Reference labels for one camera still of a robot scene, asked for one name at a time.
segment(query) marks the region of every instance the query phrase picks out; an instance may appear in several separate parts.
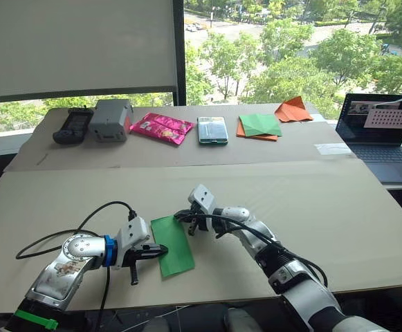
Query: gray box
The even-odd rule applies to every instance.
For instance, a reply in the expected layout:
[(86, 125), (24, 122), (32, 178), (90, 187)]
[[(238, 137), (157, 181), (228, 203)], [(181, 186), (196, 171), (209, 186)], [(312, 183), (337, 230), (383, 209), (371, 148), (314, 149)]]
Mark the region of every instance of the gray box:
[(89, 123), (89, 132), (97, 142), (124, 142), (133, 123), (128, 99), (98, 100)]

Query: green paper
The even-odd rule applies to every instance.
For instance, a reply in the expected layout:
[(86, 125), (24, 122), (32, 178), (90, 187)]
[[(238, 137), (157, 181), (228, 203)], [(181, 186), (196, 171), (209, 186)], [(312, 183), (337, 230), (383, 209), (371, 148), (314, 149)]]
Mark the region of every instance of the green paper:
[(163, 277), (194, 268), (193, 255), (184, 228), (174, 216), (152, 220), (152, 230), (155, 242), (168, 248), (168, 253), (159, 257)]
[(240, 116), (245, 136), (270, 135), (282, 136), (279, 122), (274, 114), (250, 114)]

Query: white paper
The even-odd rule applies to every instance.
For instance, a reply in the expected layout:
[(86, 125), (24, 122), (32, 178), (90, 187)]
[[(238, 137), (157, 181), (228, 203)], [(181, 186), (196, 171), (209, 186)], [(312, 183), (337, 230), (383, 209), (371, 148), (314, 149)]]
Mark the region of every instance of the white paper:
[(351, 154), (350, 148), (345, 143), (315, 144), (314, 146), (323, 156), (327, 154)]

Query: pink snack bag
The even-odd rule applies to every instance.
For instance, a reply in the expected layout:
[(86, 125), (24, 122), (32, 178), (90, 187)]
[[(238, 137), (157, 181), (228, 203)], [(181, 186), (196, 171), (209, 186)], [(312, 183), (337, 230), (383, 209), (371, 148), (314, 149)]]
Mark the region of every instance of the pink snack bag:
[(131, 130), (180, 145), (184, 141), (186, 133), (193, 127), (192, 122), (147, 113), (141, 121), (131, 126)]

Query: orange paper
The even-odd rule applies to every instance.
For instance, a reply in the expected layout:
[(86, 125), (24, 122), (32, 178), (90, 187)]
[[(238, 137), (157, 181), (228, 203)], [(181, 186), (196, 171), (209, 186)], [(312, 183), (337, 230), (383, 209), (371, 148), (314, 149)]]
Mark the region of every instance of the orange paper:
[(300, 95), (283, 102), (275, 111), (275, 115), (282, 122), (312, 120), (309, 112), (305, 109)]
[(237, 137), (245, 137), (245, 138), (254, 138), (256, 140), (273, 140), (277, 141), (276, 135), (264, 134), (264, 135), (255, 135), (255, 136), (245, 136), (244, 127), (242, 126), (241, 119), (237, 119), (237, 130), (236, 130)]

